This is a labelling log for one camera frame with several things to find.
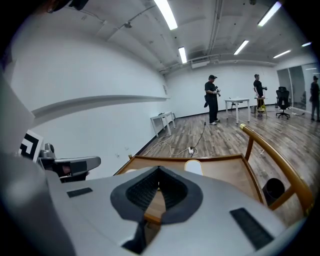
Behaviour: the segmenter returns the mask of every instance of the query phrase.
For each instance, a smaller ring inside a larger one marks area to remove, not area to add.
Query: air conditioner unit
[[[191,67],[193,69],[204,67],[210,63],[209,57],[201,57],[191,60]]]

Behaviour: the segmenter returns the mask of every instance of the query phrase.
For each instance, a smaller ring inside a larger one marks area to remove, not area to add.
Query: controller
[[[216,90],[216,94],[218,94],[219,97],[221,97],[221,95],[220,95],[221,90],[218,90],[218,86],[215,87],[215,90]]]

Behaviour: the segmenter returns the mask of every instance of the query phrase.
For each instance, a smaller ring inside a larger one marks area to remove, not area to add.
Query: white wall
[[[57,158],[100,156],[101,165],[87,177],[96,179],[113,175],[155,136],[149,117],[162,110],[166,102],[110,105],[65,115],[32,131],[54,145]],[[160,130],[159,119],[156,124]]]
[[[170,110],[163,89],[166,82],[130,52],[79,31],[51,27],[48,22],[43,26],[44,19],[24,25],[12,42],[15,67],[10,85],[29,111],[95,96],[162,99],[87,110],[81,106],[32,128],[45,143],[54,145],[58,158],[101,157],[101,165],[88,179],[111,176],[129,154],[136,154],[155,136],[150,117]],[[156,130],[161,129],[157,120]]]
[[[41,27],[22,47],[12,53],[11,87],[30,111],[83,97],[166,97],[158,72],[101,39]]]
[[[204,108],[205,83],[209,75],[218,77],[214,84],[221,90],[218,98],[219,110],[225,110],[224,99],[249,98],[250,105],[257,105],[254,99],[255,74],[260,75],[260,81],[266,86],[265,104],[274,104],[277,100],[276,90],[279,87],[277,72],[273,67],[250,65],[210,65],[192,69],[183,68],[166,76],[166,82],[171,95],[172,110],[176,117],[196,115],[209,111]],[[245,107],[247,103],[241,103],[239,107]]]

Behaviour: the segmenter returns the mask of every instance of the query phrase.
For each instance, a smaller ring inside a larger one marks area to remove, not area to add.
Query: black trash bin
[[[270,206],[285,192],[285,186],[281,180],[271,178],[266,182],[262,191],[267,205]]]

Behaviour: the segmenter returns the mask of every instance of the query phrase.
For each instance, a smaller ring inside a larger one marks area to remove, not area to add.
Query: chair
[[[235,106],[235,105],[236,105],[236,103],[231,102],[231,110],[230,110],[231,112],[232,112],[232,107]]]
[[[280,118],[280,116],[286,116],[286,119],[289,119],[290,115],[285,113],[285,110],[289,107],[289,91],[288,90],[276,90],[276,95],[277,95],[277,105],[278,107],[280,107],[280,109],[282,109],[282,112],[278,112],[275,115],[279,115],[278,118]]]
[[[281,92],[283,92],[283,91],[286,91],[287,88],[284,87],[284,86],[279,86],[279,89],[278,89],[278,90],[281,91]],[[291,107],[291,97],[290,97],[290,94],[289,94],[289,107]]]

